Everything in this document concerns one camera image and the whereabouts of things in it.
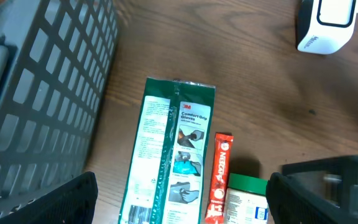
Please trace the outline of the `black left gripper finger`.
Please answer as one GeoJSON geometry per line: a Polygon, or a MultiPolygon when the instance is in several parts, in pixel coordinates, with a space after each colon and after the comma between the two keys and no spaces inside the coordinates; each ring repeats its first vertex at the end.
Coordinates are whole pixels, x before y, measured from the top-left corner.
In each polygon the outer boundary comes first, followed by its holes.
{"type": "Polygon", "coordinates": [[[1,218],[0,224],[91,223],[97,198],[96,176],[88,171],[1,218]]]}

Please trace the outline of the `green white gloves package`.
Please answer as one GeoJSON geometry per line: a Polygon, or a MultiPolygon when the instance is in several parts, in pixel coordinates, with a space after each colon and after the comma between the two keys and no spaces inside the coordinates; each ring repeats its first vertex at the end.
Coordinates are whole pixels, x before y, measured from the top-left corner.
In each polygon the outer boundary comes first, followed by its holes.
{"type": "Polygon", "coordinates": [[[200,223],[215,92],[147,79],[119,223],[200,223]]]}

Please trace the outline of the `red Nescafe stick sachet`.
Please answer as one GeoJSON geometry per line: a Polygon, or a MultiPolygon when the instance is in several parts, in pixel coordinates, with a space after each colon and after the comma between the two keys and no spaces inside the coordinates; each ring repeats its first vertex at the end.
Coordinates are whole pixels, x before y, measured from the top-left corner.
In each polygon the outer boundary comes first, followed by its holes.
{"type": "Polygon", "coordinates": [[[231,133],[216,133],[214,162],[209,188],[206,223],[224,223],[224,206],[229,177],[229,161],[234,136],[231,133]]]}

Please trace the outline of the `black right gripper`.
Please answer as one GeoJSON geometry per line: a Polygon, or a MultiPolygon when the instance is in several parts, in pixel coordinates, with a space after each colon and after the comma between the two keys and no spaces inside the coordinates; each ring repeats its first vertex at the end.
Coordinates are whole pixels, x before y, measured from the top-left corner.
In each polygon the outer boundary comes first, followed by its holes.
{"type": "Polygon", "coordinates": [[[358,156],[285,164],[282,174],[266,186],[275,223],[358,224],[358,156]]]}

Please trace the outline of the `green lid white jar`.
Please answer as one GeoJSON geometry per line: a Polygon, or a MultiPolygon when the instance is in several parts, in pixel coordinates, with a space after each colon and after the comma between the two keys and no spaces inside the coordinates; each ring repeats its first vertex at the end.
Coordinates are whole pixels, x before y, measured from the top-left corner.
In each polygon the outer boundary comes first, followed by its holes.
{"type": "Polygon", "coordinates": [[[267,224],[267,180],[230,173],[224,206],[225,224],[267,224]]]}

